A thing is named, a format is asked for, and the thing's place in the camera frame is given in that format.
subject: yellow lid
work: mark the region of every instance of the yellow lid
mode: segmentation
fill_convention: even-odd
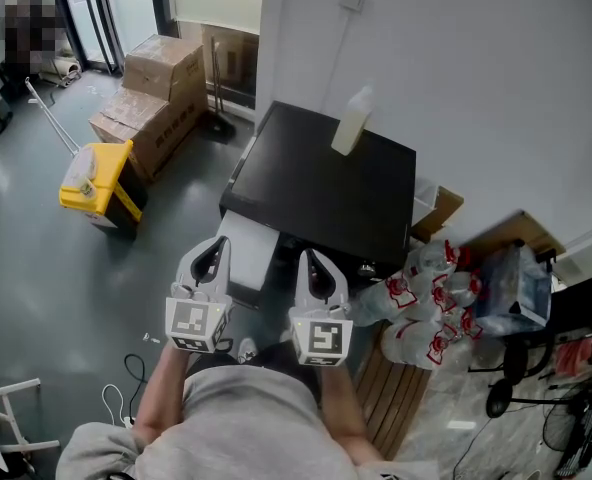
[[[65,208],[74,208],[84,212],[104,215],[109,204],[109,199],[114,192],[123,166],[129,157],[134,143],[131,140],[122,144],[108,144],[105,142],[92,142],[85,147],[91,147],[96,161],[96,176],[91,180],[96,188],[96,197],[88,199],[78,187],[67,186],[71,184],[71,176],[65,176],[65,180],[58,192],[60,204]]]

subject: black table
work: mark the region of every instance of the black table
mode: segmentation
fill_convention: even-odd
[[[274,102],[236,166],[221,208],[323,253],[373,262],[382,267],[379,276],[387,275],[407,254],[416,152],[364,131],[343,156],[331,148],[337,126],[337,119]]]

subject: red cloth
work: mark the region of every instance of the red cloth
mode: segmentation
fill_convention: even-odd
[[[558,348],[556,356],[556,373],[575,377],[584,361],[592,355],[592,339],[585,338],[572,343],[565,343]]]

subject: black shorts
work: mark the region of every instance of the black shorts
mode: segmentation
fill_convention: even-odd
[[[214,354],[202,354],[198,360],[190,367],[187,376],[190,377],[208,368],[218,366],[232,366],[239,364],[229,354],[216,352]],[[276,343],[260,351],[252,359],[244,363],[248,366],[260,366],[274,370],[285,375],[289,375],[296,380],[301,381],[311,391],[317,404],[320,404],[320,384],[318,375],[313,366],[305,366],[298,362],[296,351],[291,341]]]

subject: yellow and black toolbox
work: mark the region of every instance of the yellow and black toolbox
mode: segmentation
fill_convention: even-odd
[[[90,143],[74,157],[58,198],[108,233],[136,238],[147,190],[129,161],[133,143]]]

